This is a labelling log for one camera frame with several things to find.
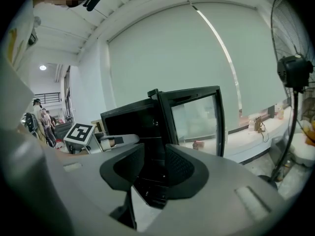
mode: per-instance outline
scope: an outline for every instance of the window shade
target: window shade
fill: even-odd
[[[239,81],[244,116],[286,99],[277,75],[277,62],[267,24],[254,9],[227,3],[196,7],[222,38]]]
[[[220,86],[226,129],[239,126],[236,87],[215,35],[190,6],[174,7],[131,26],[109,44],[117,106],[147,92]]]

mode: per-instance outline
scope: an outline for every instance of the cable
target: cable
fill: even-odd
[[[94,10],[96,10],[99,14],[103,15],[105,18],[108,18],[108,17],[106,17],[103,13],[101,13],[100,11],[98,11],[97,9],[94,8]]]
[[[293,89],[293,99],[294,99],[293,119],[292,119],[292,126],[291,126],[291,132],[289,135],[289,139],[287,141],[286,148],[282,154],[282,157],[280,158],[276,167],[272,171],[271,177],[268,180],[268,182],[273,182],[275,180],[275,178],[278,176],[278,171],[279,171],[280,167],[282,166],[284,159],[285,159],[285,157],[286,157],[286,155],[289,152],[289,149],[291,147],[291,143],[292,143],[292,139],[294,136],[294,131],[295,131],[296,123],[297,123],[297,110],[298,110],[298,101],[299,101],[299,93],[294,89]]]
[[[268,132],[268,130],[267,130],[267,128],[266,128],[266,126],[265,126],[265,124],[263,123],[263,122],[261,122],[261,127],[262,126],[264,126],[264,128],[265,128],[265,132],[267,132],[267,135],[268,135],[268,138],[267,138],[267,140],[265,141],[265,136],[264,136],[264,134],[261,132],[261,135],[262,135],[262,141],[264,142],[264,143],[266,143],[266,142],[268,142],[269,141],[269,132]]]
[[[291,90],[289,89],[289,92],[290,92],[290,103],[288,104],[289,107],[291,108],[291,111],[290,111],[290,117],[289,117],[289,123],[287,124],[287,133],[289,134],[290,133],[290,121],[291,121],[291,115],[292,115],[292,96],[291,96]]]

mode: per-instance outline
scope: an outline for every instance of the ceiling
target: ceiling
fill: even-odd
[[[133,16],[136,20],[140,20],[157,10],[170,7],[172,3],[187,2],[187,0],[165,0],[165,5],[152,5],[152,9],[149,6],[145,6],[147,9],[141,8],[141,6],[144,7],[145,2],[146,4],[149,4],[149,2],[153,4],[154,1],[101,0],[95,10],[91,12],[88,12],[83,6],[63,8],[51,4],[40,4],[34,9],[35,16],[41,18],[41,25],[36,28],[38,36],[37,56],[43,59],[47,57],[47,60],[44,60],[45,62],[65,63],[63,60],[69,60],[68,64],[79,62],[82,54],[109,28],[108,24],[111,24],[113,28],[109,34],[112,37],[119,33],[119,30],[123,30],[134,23],[132,22],[134,19],[123,22],[128,16],[133,16],[130,14],[131,9],[133,11],[143,10],[141,15]]]
[[[47,67],[42,71],[37,64],[29,69],[29,88],[34,94],[60,92],[60,83],[56,80],[60,66],[57,64],[42,64]]]

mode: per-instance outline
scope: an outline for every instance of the white cloth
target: white cloth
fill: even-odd
[[[37,122],[41,122],[41,108],[39,105],[35,105],[33,106],[33,114],[35,115],[35,118],[37,120]]]
[[[33,98],[29,72],[21,60],[28,56],[28,41],[34,25],[33,1],[26,0],[12,20],[0,45],[0,128],[15,129]]]
[[[297,163],[312,167],[315,164],[315,147],[305,143],[306,136],[302,133],[294,134],[291,147]]]
[[[46,128],[51,127],[51,120],[50,120],[50,117],[49,117],[48,114],[46,114],[46,115],[44,116],[44,120],[46,121],[45,127],[46,127]]]
[[[104,140],[104,141],[101,141],[101,142],[100,142],[100,145],[101,145],[103,151],[106,151],[106,150],[108,150],[108,149],[111,148],[111,147],[110,147],[109,139],[106,139],[106,140]]]
[[[1,51],[8,57],[15,71],[20,69],[20,61],[28,48],[33,26],[33,0],[26,0],[11,21],[1,43]]]

